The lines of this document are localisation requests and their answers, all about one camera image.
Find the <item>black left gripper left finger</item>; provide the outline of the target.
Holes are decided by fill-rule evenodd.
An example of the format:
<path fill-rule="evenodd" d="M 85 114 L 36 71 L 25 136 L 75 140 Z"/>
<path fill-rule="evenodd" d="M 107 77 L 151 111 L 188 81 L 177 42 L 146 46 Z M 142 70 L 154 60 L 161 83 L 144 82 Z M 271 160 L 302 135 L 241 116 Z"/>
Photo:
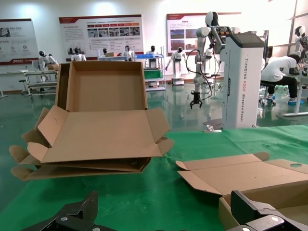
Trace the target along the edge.
<path fill-rule="evenodd" d="M 65 204 L 53 217 L 25 228 L 25 231 L 107 231 L 95 224 L 98 215 L 98 192 L 92 191 L 79 202 Z"/>

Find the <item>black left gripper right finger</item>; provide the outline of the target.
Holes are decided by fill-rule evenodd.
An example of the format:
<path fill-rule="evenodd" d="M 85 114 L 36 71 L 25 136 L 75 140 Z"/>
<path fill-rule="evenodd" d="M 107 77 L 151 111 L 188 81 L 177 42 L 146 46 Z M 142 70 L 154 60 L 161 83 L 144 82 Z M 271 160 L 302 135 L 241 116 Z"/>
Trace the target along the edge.
<path fill-rule="evenodd" d="M 239 223 L 231 231 L 306 231 L 308 226 L 287 218 L 270 204 L 248 199 L 242 192 L 231 192 L 231 214 Z"/>

